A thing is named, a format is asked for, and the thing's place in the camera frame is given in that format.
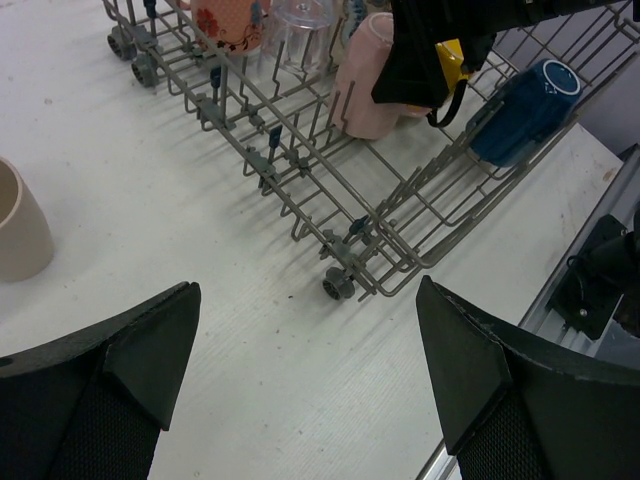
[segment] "dark blue cup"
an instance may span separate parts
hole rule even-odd
[[[558,131],[581,94],[580,80],[568,66],[542,60],[510,78],[467,123],[471,132],[503,103],[471,149],[497,167],[515,165]]]

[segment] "tabletop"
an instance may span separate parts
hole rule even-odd
[[[0,285],[0,355],[196,281],[200,326],[150,478],[415,478],[441,438],[419,279],[329,299],[318,244],[293,243],[235,151],[135,82],[110,27],[98,0],[0,0],[0,154],[56,242],[44,272]],[[576,126],[428,273],[517,322],[619,165]]]

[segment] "gray plastic wheel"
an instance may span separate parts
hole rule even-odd
[[[120,60],[133,60],[136,58],[136,54],[138,53],[136,46],[132,42],[122,38],[118,27],[114,27],[113,30],[111,30],[111,34],[107,35],[107,43],[114,55]]]
[[[322,288],[334,300],[351,298],[356,293],[356,287],[346,273],[336,267],[327,270],[322,281]]]
[[[138,55],[131,64],[131,71],[136,80],[145,88],[158,85],[158,67],[155,60],[146,53]]]

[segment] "dish rack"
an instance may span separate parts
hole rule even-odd
[[[483,70],[472,77],[449,127],[401,119],[387,138],[370,142],[348,137],[329,121],[338,101],[330,101],[337,70],[333,60],[327,74],[294,75],[280,68],[283,47],[270,62],[259,53],[225,54],[174,0],[163,0],[162,8],[155,0],[103,3],[116,23],[109,47],[132,62],[140,84],[166,85],[204,132],[222,135],[233,146],[247,181],[255,182],[263,197],[279,199],[279,214],[290,219],[294,241],[318,240],[320,258],[333,260],[322,285],[334,299],[353,297],[357,286],[359,300],[377,293],[391,297],[440,262],[635,60],[640,39],[628,20],[631,0],[545,22],[546,36],[540,26],[503,32]],[[576,20],[586,27],[571,37],[568,48],[557,49]],[[514,38],[515,51],[505,54]],[[572,66],[585,93],[546,145],[518,165],[500,169],[468,148],[482,125],[465,122],[518,71],[513,60],[526,51],[533,54],[524,66],[542,58]],[[353,87],[339,114],[346,111]]]

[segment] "orange floral cup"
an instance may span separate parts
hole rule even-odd
[[[243,54],[260,45],[269,0],[191,0],[179,5],[191,10],[194,23],[218,48]],[[199,45],[206,49],[204,42]]]

